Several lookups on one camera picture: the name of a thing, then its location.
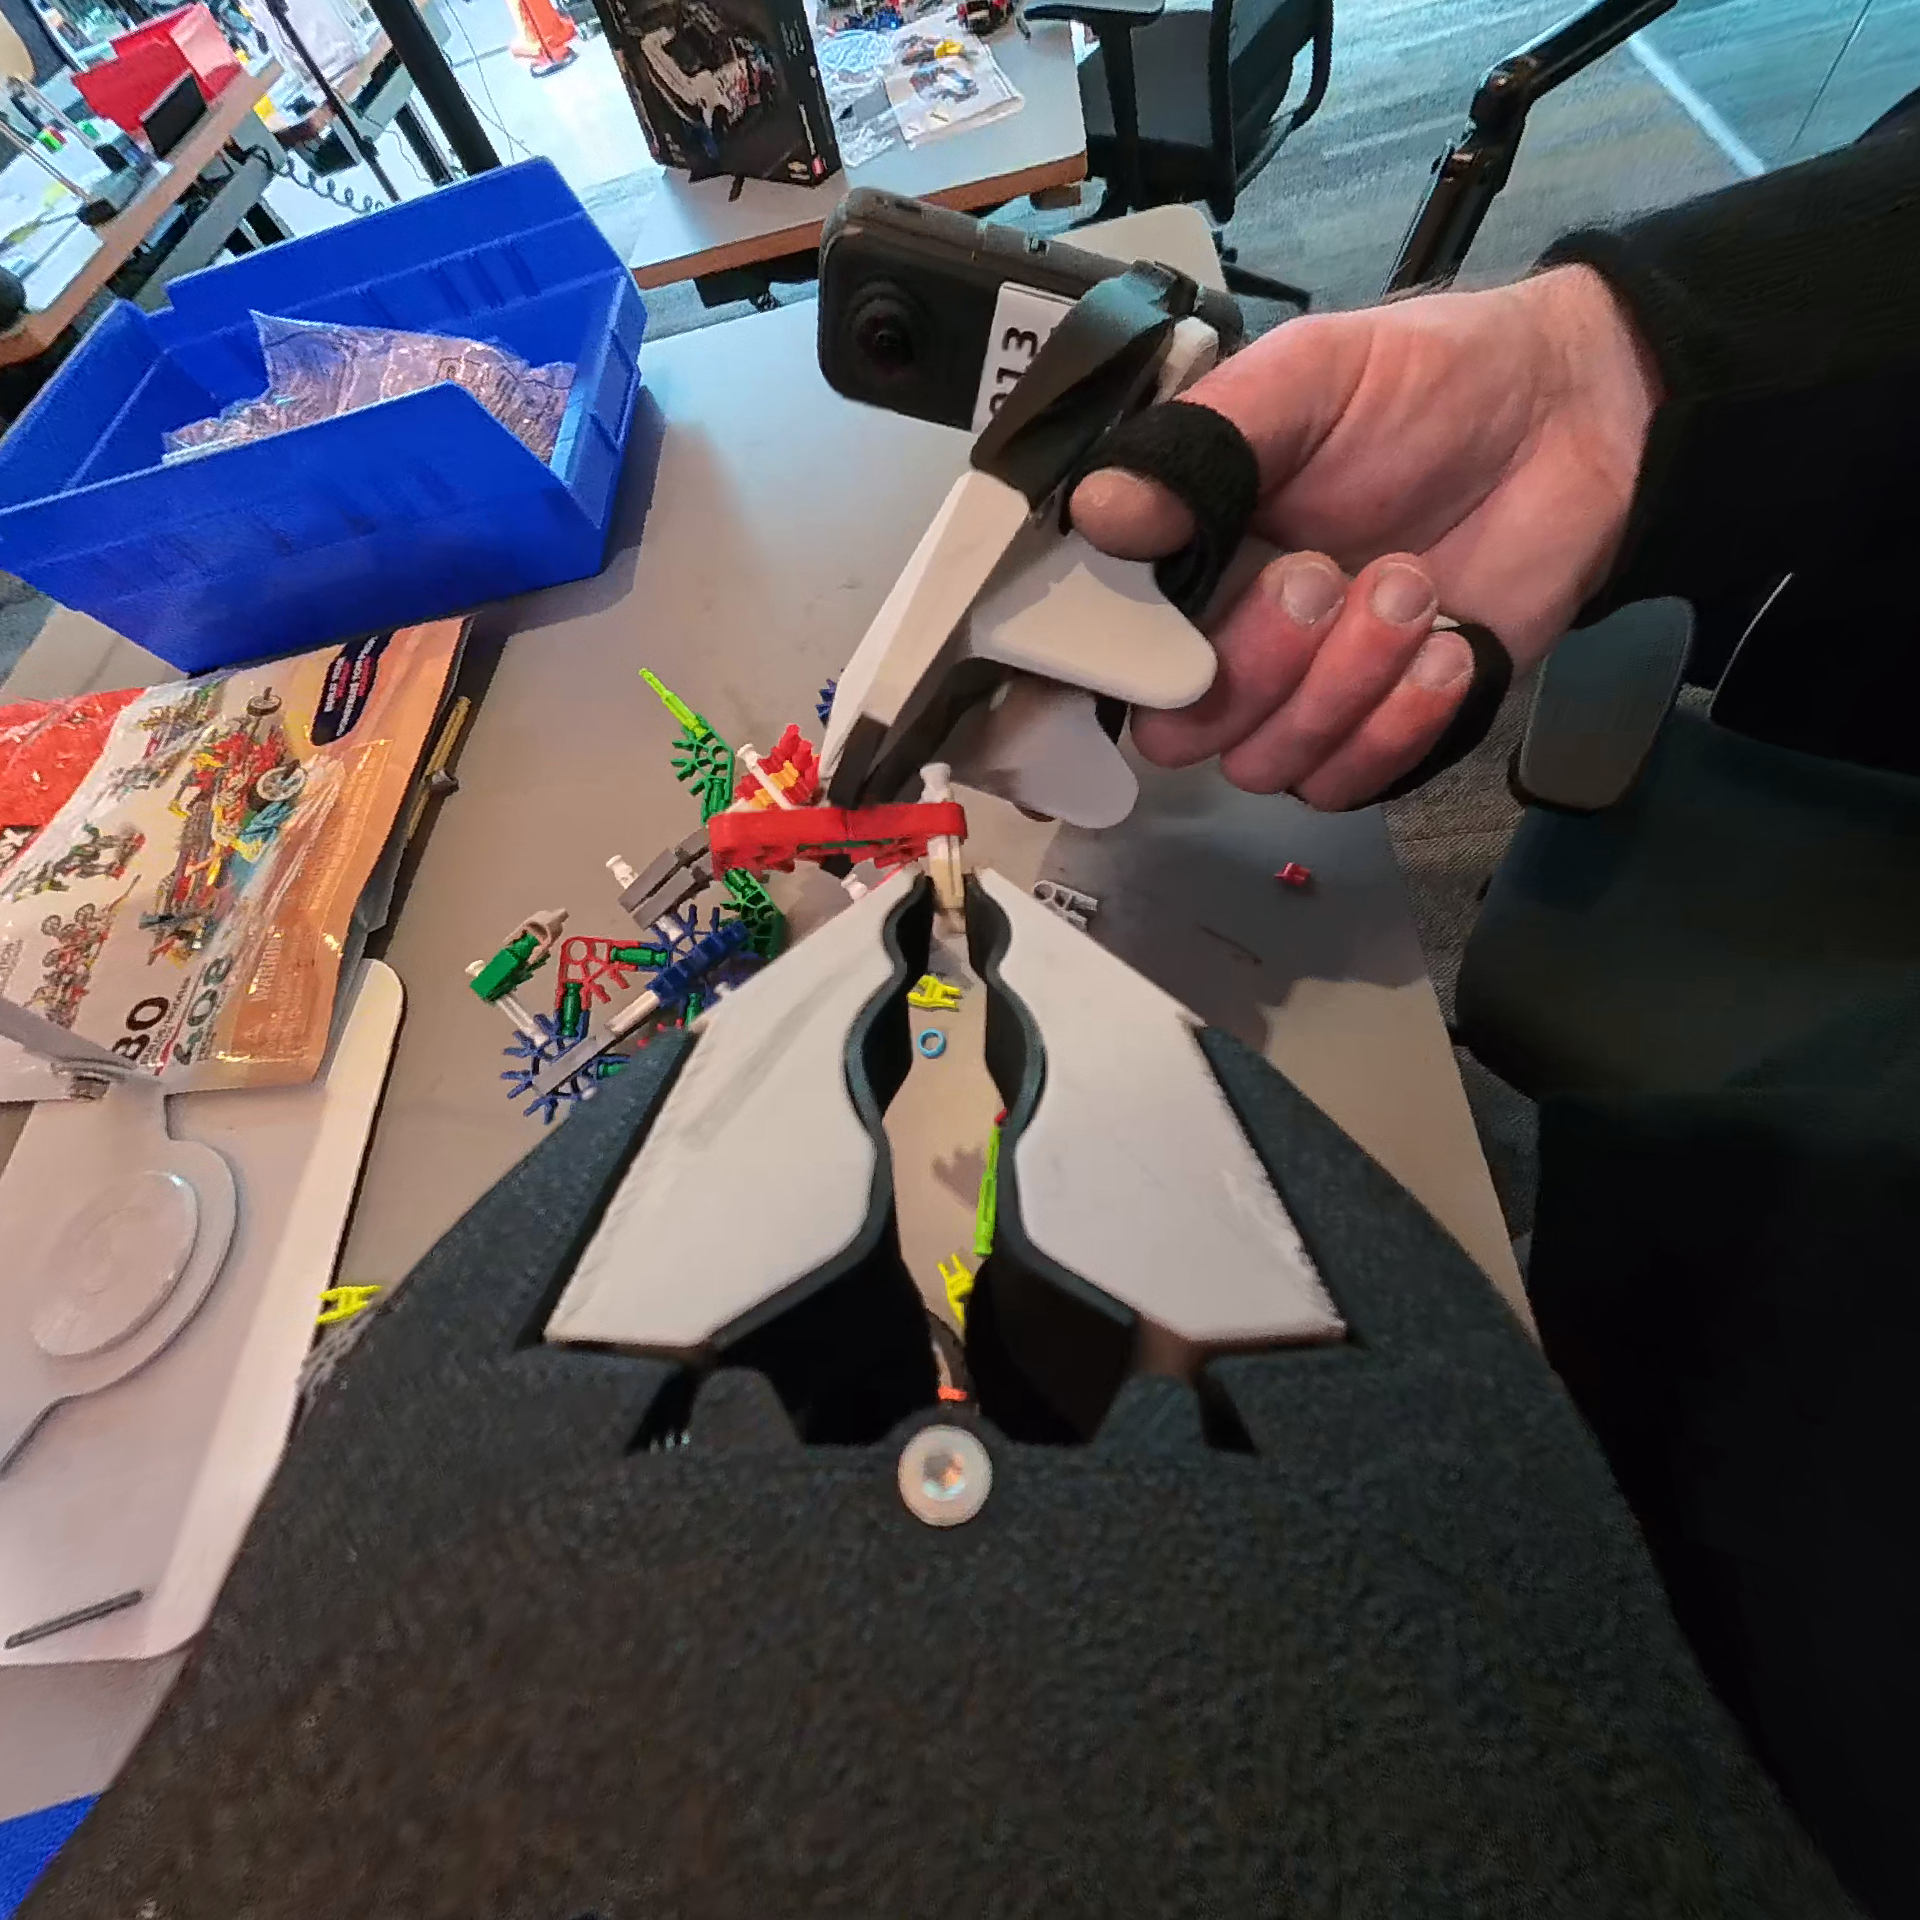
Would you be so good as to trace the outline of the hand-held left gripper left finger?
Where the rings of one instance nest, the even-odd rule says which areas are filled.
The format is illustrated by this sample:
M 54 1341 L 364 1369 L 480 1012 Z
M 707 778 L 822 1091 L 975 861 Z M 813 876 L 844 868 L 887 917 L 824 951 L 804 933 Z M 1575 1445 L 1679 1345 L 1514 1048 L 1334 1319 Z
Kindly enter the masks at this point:
M 934 1404 L 885 1132 L 932 924 L 928 878 L 900 872 L 698 1024 L 550 1341 L 755 1369 L 809 1443 L 863 1443 Z

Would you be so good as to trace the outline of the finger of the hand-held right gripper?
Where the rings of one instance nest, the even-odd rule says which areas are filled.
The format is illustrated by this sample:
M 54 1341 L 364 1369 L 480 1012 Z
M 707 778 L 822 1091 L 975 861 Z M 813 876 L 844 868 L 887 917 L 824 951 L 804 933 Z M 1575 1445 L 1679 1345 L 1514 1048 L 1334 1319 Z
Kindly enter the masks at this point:
M 954 482 L 835 676 L 822 742 L 826 804 L 901 801 L 921 766 L 968 744 L 1006 678 L 1003 665 L 975 655 L 972 610 L 1045 516 L 1047 506 L 986 472 Z

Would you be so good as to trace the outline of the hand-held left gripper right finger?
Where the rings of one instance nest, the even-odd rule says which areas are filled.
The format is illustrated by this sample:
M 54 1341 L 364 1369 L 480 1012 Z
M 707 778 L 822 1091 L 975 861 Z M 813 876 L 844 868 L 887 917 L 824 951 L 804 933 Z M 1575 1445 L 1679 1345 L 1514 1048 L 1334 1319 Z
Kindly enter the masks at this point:
M 992 1250 L 965 1319 L 986 1419 L 1089 1443 L 1133 1377 L 1342 1343 L 1211 1027 L 995 872 L 968 878 L 965 931 L 1000 1100 Z

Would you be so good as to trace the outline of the multicolour construction toy model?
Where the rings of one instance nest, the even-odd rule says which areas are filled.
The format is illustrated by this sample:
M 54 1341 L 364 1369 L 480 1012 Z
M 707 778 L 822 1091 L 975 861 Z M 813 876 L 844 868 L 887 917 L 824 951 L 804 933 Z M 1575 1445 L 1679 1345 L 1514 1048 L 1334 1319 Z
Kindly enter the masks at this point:
M 649 685 L 676 723 L 670 768 L 698 805 L 696 828 L 644 868 L 607 859 L 629 927 L 596 935 L 572 929 L 563 907 L 539 909 L 466 969 L 470 991 L 512 1027 L 499 1070 L 507 1102 L 544 1124 L 619 1076 L 659 1031 L 687 1027 L 744 986 L 787 940 L 760 876 L 712 876 L 707 820 L 816 804 L 811 740 L 787 725 L 768 749 L 735 748 L 681 696 Z

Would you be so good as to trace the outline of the white rod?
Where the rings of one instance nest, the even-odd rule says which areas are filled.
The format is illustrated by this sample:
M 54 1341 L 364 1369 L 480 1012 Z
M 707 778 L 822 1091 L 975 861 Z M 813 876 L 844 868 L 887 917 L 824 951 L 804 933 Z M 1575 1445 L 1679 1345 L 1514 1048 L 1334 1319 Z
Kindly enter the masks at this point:
M 923 808 L 936 808 L 945 826 L 955 826 L 955 829 L 925 828 L 923 872 L 936 905 L 934 917 L 940 938 L 947 946 L 958 946 L 965 933 L 965 872 L 962 858 L 968 835 L 965 814 L 954 795 L 947 761 L 925 761 L 919 772 Z

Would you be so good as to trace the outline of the blue bin with square tag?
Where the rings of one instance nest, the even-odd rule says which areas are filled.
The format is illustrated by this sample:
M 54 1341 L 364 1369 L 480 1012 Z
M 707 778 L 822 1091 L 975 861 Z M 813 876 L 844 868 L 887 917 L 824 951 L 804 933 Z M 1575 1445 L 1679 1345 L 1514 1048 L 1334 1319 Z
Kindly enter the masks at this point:
M 80 1793 L 1 1820 L 1 1918 L 9 1918 L 19 1908 L 96 1800 L 96 1793 Z

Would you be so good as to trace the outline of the person's right forearm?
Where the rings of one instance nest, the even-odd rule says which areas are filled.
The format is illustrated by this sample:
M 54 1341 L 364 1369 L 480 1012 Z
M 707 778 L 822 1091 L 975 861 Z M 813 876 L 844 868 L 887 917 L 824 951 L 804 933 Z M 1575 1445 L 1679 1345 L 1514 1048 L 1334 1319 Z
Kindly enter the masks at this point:
M 1575 621 L 1649 597 L 1727 610 L 1771 582 L 1770 702 L 1916 703 L 1916 96 L 1855 139 L 1556 238 L 1620 302 L 1658 401 L 1622 540 Z

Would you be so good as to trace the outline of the person's right hand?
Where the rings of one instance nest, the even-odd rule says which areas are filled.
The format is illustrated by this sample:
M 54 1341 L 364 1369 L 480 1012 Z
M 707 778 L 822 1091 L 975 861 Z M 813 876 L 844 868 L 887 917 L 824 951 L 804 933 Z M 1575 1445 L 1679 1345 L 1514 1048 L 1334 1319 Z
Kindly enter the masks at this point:
M 1468 702 L 1474 649 L 1444 618 L 1521 668 L 1603 583 L 1660 396 L 1580 264 L 1300 318 L 1214 366 L 1183 397 L 1252 448 L 1272 558 L 1211 610 L 1208 692 L 1133 711 L 1138 754 L 1316 809 L 1373 801 Z

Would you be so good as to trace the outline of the clear bag of toy parts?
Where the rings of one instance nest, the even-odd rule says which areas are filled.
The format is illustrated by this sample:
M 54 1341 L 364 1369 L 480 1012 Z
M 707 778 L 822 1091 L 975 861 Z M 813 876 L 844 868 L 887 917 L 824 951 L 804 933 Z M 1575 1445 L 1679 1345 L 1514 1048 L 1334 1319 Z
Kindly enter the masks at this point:
M 1017 115 L 1023 91 L 960 11 L 898 26 L 822 21 L 813 49 L 842 168 Z

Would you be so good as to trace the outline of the black background chair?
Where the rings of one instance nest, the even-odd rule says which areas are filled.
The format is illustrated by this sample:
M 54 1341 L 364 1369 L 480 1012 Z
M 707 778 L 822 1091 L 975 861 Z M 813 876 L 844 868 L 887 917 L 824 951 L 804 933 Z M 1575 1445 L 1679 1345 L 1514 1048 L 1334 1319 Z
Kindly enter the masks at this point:
M 1239 191 L 1322 107 L 1332 77 L 1332 1 L 1047 1 L 1019 21 L 1075 24 L 1085 168 L 1101 183 L 1088 227 L 1163 205 L 1206 208 L 1236 295 L 1305 313 L 1304 287 L 1237 261 L 1226 242 Z

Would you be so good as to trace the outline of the orange toy set package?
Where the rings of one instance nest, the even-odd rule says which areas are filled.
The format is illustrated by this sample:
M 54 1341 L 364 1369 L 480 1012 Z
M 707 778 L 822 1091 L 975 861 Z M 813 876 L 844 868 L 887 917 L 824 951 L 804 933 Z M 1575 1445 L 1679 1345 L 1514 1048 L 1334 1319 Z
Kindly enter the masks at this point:
M 4 708 L 4 1002 L 169 1091 L 309 1079 L 466 641 Z

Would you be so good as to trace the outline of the black toy car box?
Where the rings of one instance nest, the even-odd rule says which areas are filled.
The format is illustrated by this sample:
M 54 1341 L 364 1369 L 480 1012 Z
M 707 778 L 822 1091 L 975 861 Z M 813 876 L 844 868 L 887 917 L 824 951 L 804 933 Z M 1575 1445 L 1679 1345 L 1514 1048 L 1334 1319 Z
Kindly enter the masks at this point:
M 596 1 L 647 154 L 687 179 L 822 186 L 842 168 L 804 1 Z

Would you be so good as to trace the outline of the clear plastic bag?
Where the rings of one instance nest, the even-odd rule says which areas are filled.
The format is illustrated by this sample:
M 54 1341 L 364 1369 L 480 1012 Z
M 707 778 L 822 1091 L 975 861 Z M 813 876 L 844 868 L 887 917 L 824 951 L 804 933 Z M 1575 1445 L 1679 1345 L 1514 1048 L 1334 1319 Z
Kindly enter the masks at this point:
M 162 462 L 179 466 L 337 419 L 434 385 L 466 392 L 533 455 L 550 460 L 572 394 L 572 361 L 532 364 L 501 343 L 461 335 L 304 319 L 254 310 L 266 374 L 257 396 L 162 434 Z

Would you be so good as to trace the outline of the blue plastic storage bin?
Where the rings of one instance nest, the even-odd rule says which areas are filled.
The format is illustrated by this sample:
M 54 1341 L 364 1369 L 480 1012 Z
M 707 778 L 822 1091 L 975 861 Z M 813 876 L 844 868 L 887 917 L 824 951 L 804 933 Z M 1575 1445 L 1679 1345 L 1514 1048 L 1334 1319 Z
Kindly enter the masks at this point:
M 542 460 L 436 384 L 175 464 L 270 385 L 254 315 L 574 371 Z M 623 258 L 535 155 L 113 304 L 1 443 L 4 569 L 191 674 L 598 574 L 641 389 Z

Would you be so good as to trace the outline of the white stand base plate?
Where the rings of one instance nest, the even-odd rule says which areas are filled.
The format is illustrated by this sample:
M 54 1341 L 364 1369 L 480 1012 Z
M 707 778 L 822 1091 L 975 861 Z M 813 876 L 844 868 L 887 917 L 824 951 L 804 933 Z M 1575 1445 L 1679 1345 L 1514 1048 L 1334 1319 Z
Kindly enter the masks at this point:
M 404 1018 L 362 962 L 301 1083 L 33 1103 L 4 1161 L 4 1668 L 207 1622 L 276 1474 Z

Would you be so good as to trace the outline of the black chair frame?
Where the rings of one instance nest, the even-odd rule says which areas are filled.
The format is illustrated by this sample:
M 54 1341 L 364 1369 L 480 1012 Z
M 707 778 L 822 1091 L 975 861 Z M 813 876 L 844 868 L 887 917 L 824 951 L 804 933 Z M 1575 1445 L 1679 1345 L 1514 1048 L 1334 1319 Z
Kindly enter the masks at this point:
M 1381 286 L 1383 300 L 1445 286 L 1459 273 L 1509 182 L 1532 109 L 1672 7 L 1673 1 L 1587 3 L 1483 72 L 1463 130 L 1434 161 Z

